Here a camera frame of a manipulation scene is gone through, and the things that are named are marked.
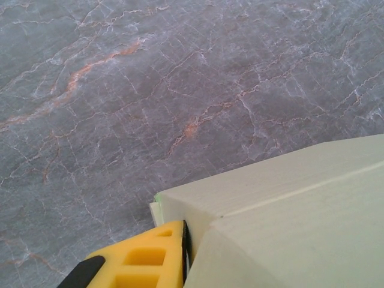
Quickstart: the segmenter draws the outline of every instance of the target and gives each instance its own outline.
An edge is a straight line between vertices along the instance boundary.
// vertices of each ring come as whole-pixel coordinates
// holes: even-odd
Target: yellow plastic part
[[[183,221],[102,248],[106,260],[87,288],[182,288]]]

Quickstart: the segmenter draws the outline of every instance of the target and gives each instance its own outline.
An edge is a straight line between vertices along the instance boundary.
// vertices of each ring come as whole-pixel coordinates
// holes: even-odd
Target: marble surface
[[[158,191],[384,133],[383,92],[381,0],[2,0],[1,287],[56,287]]]

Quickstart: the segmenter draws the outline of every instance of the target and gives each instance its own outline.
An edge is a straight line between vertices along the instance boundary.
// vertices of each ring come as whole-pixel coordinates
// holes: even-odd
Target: gray marble floor
[[[55,287],[158,191],[384,133],[383,93],[382,0],[2,0],[1,287]]]

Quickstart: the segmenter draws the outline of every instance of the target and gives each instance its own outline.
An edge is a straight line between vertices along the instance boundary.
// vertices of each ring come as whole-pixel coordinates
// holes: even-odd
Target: rectangular hole
[[[115,288],[156,288],[159,277],[154,274],[117,275]]]
[[[129,252],[124,264],[161,266],[165,257],[166,250],[162,248],[136,248]]]

